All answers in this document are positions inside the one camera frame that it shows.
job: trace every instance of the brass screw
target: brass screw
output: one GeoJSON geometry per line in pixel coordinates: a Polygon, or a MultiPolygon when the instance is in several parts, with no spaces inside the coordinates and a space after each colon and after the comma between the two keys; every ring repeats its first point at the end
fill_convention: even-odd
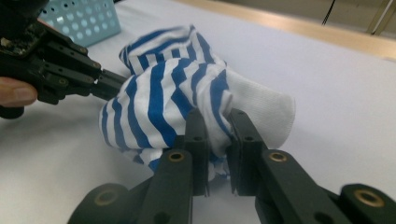
{"type": "Polygon", "coordinates": [[[270,154],[270,159],[273,161],[281,162],[281,161],[286,161],[288,158],[280,152],[273,152],[270,154]]]}
{"type": "Polygon", "coordinates": [[[86,53],[86,52],[87,52],[87,49],[80,48],[79,51],[80,51],[81,53],[86,53]]]}
{"type": "Polygon", "coordinates": [[[66,83],[67,83],[66,79],[64,79],[64,78],[59,79],[59,84],[65,85],[66,83]]]}
{"type": "Polygon", "coordinates": [[[93,63],[93,67],[100,68],[100,64],[99,63],[93,63]]]}
{"type": "Polygon", "coordinates": [[[105,189],[98,193],[94,202],[98,206],[105,206],[114,203],[119,198],[119,194],[114,189],[105,189]]]}
{"type": "Polygon", "coordinates": [[[183,161],[184,155],[180,152],[174,152],[169,155],[168,159],[173,162],[183,161]]]}
{"type": "Polygon", "coordinates": [[[366,205],[372,207],[383,207],[385,206],[384,200],[381,197],[376,195],[374,192],[368,189],[357,189],[354,191],[355,197],[366,205]]]}

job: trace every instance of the white surface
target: white surface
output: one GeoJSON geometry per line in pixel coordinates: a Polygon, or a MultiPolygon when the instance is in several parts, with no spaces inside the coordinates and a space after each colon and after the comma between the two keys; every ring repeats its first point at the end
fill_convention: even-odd
{"type": "MultiPolygon", "coordinates": [[[[296,99],[290,152],[326,189],[363,183],[396,198],[396,64],[166,0],[117,4],[122,32],[90,48],[119,74],[119,50],[155,29],[194,24],[237,72],[296,99]]],[[[107,182],[128,188],[151,175],[107,147],[97,126],[104,102],[70,96],[0,120],[0,223],[65,223],[82,198],[107,182]]],[[[252,198],[227,182],[194,198],[193,223],[259,223],[252,198]]]]}

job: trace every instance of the finger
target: finger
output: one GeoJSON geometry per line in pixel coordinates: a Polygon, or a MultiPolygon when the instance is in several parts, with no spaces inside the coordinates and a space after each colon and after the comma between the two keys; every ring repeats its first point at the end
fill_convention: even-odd
{"type": "Polygon", "coordinates": [[[37,98],[35,88],[25,82],[9,77],[0,77],[0,105],[24,106],[32,104],[37,98]]]}

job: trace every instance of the black metal bracket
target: black metal bracket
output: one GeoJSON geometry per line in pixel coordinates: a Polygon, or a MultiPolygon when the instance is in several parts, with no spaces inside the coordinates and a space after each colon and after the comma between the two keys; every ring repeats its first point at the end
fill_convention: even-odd
{"type": "MultiPolygon", "coordinates": [[[[289,153],[268,149],[245,112],[233,109],[229,121],[232,191],[256,197],[261,223],[396,223],[396,203],[385,193],[361,184],[344,186],[339,196],[329,192],[289,153]]],[[[191,223],[192,196],[208,193],[208,151],[204,119],[193,110],[186,134],[165,150],[154,177],[131,190],[111,184],[94,189],[69,224],[191,223]]]]}

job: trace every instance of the crumpled cloth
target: crumpled cloth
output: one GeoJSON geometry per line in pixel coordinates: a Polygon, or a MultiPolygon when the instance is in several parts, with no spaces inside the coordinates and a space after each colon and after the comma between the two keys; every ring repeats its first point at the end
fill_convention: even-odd
{"type": "Polygon", "coordinates": [[[154,31],[125,46],[120,59],[131,77],[103,107],[100,129],[107,144],[155,170],[164,148],[185,132],[186,116],[198,108],[212,150],[210,178],[228,175],[225,148],[233,131],[232,108],[245,111],[269,148],[290,133],[295,103],[237,74],[194,26],[154,31]]]}

